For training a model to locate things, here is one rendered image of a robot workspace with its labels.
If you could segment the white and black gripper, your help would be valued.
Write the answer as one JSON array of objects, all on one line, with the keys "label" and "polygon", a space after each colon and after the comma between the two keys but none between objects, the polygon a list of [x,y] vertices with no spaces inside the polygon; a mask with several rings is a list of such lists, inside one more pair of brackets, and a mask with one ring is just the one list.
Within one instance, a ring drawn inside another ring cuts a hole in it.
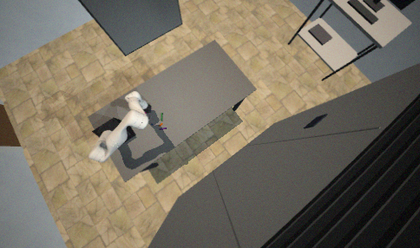
[{"label": "white and black gripper", "polygon": [[142,107],[143,111],[145,111],[147,114],[151,113],[151,108],[152,106],[149,105],[146,101],[145,101],[145,105]]}]

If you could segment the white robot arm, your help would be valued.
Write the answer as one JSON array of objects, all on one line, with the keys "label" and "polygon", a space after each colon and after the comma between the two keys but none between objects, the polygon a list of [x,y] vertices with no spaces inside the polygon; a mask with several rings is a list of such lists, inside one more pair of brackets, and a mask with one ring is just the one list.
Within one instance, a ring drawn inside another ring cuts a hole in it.
[{"label": "white robot arm", "polygon": [[111,156],[111,154],[126,141],[128,137],[126,129],[127,126],[135,127],[138,129],[144,129],[147,126],[148,116],[142,109],[142,107],[145,105],[145,101],[141,98],[140,94],[134,91],[126,95],[125,100],[128,103],[130,111],[126,114],[121,123],[113,132],[106,130],[102,133],[99,140],[96,142],[94,148],[89,154],[90,159],[98,162],[105,162]]}]

